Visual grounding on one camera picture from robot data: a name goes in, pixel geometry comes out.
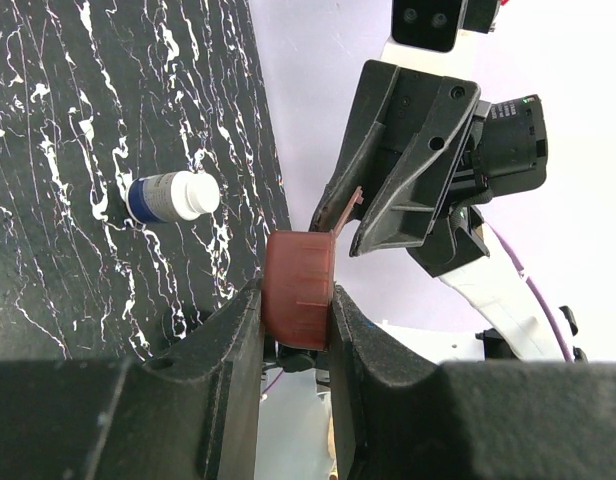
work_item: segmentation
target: black bracket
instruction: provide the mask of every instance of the black bracket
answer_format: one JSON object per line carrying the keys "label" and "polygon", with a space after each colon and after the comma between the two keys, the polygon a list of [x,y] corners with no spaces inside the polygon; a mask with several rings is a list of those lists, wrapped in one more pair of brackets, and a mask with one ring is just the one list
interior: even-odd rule
{"label": "black bracket", "polygon": [[[473,82],[367,62],[311,230],[331,230],[361,186],[364,203],[353,211],[360,225],[351,256],[407,248],[431,274],[439,274],[487,255],[476,209],[467,210],[457,233],[446,225],[447,196],[471,125],[488,111],[479,96]],[[431,234],[435,241],[426,244]]]}

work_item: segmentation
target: black marble surface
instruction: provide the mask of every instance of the black marble surface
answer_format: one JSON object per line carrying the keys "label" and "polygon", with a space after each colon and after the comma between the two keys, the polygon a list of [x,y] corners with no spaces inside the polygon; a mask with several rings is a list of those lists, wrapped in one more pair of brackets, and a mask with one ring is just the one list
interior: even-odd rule
{"label": "black marble surface", "polygon": [[[128,220],[133,178],[186,169],[213,216]],[[0,0],[0,359],[148,358],[289,227],[244,0]]]}

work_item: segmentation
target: black plastic part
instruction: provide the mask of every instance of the black plastic part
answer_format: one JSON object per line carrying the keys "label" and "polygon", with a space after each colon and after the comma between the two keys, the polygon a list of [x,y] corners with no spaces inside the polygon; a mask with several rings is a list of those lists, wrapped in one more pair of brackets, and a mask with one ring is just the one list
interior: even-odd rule
{"label": "black plastic part", "polygon": [[0,479],[252,479],[259,306],[250,282],[143,367],[0,363]]}
{"label": "black plastic part", "polygon": [[477,338],[484,342],[486,360],[518,360],[504,337],[494,328],[485,330]]}
{"label": "black plastic part", "polygon": [[501,0],[393,0],[392,5],[395,42],[447,53],[459,29],[490,32]]}
{"label": "black plastic part", "polygon": [[500,7],[501,0],[470,0],[462,28],[478,33],[489,33]]}
{"label": "black plastic part", "polygon": [[341,480],[616,480],[616,365],[435,367],[339,287],[329,361]]}
{"label": "black plastic part", "polygon": [[575,347],[574,354],[576,362],[588,363],[588,356],[581,348]]}
{"label": "black plastic part", "polygon": [[495,197],[543,185],[548,138],[539,97],[531,95],[493,105],[481,143],[471,157],[481,165]]}
{"label": "black plastic part", "polygon": [[277,363],[287,373],[305,372],[315,368],[317,352],[299,350],[280,344],[277,351]]}
{"label": "black plastic part", "polygon": [[568,321],[568,325],[570,325],[570,331],[572,332],[572,336],[576,336],[579,333],[579,327],[577,326],[577,321],[575,320],[575,314],[570,309],[570,307],[564,305],[563,307],[559,307],[561,313],[564,314],[566,320]]}
{"label": "black plastic part", "polygon": [[277,342],[269,333],[264,337],[264,363],[277,363]]}
{"label": "black plastic part", "polygon": [[339,161],[310,229],[330,231],[361,186],[351,256],[421,247],[442,211],[479,93],[465,80],[367,62]]}
{"label": "black plastic part", "polygon": [[430,240],[419,248],[408,248],[407,251],[430,276],[438,277],[490,255],[480,236],[479,227],[483,224],[481,212],[469,207],[454,231],[448,216],[439,218],[430,233]]}

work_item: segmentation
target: screw hole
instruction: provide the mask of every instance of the screw hole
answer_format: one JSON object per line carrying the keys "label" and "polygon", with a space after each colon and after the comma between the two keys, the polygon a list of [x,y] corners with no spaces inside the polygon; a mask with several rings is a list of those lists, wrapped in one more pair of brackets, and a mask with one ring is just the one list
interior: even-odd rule
{"label": "screw hole", "polygon": [[404,10],[404,22],[414,23],[417,20],[417,10],[414,8],[407,8]]}
{"label": "screw hole", "polygon": [[428,146],[435,152],[444,148],[445,145],[446,142],[444,142],[444,139],[441,137],[433,137],[430,139],[430,142],[428,142]]}
{"label": "screw hole", "polygon": [[155,358],[154,360],[148,362],[146,366],[150,370],[165,370],[166,368],[170,368],[175,364],[174,360],[170,357],[161,357]]}
{"label": "screw hole", "polygon": [[450,96],[454,100],[459,100],[464,95],[466,95],[466,90],[464,90],[464,87],[455,87],[450,91]]}
{"label": "screw hole", "polygon": [[437,13],[432,17],[432,26],[434,28],[444,28],[448,23],[448,17],[443,13]]}

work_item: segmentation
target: white wall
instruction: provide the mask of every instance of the white wall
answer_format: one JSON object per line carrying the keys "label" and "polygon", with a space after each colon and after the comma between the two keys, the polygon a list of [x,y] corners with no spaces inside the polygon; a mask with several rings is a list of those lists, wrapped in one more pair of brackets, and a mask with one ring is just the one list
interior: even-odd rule
{"label": "white wall", "polygon": [[[361,67],[379,58],[387,0],[251,0],[295,229],[305,229],[338,157]],[[556,305],[574,309],[589,356],[616,360],[616,0],[510,0],[480,40],[483,97],[544,100],[549,179],[496,199],[487,220]],[[337,280],[373,320],[445,331],[486,327],[405,251],[358,259],[341,238]]]}

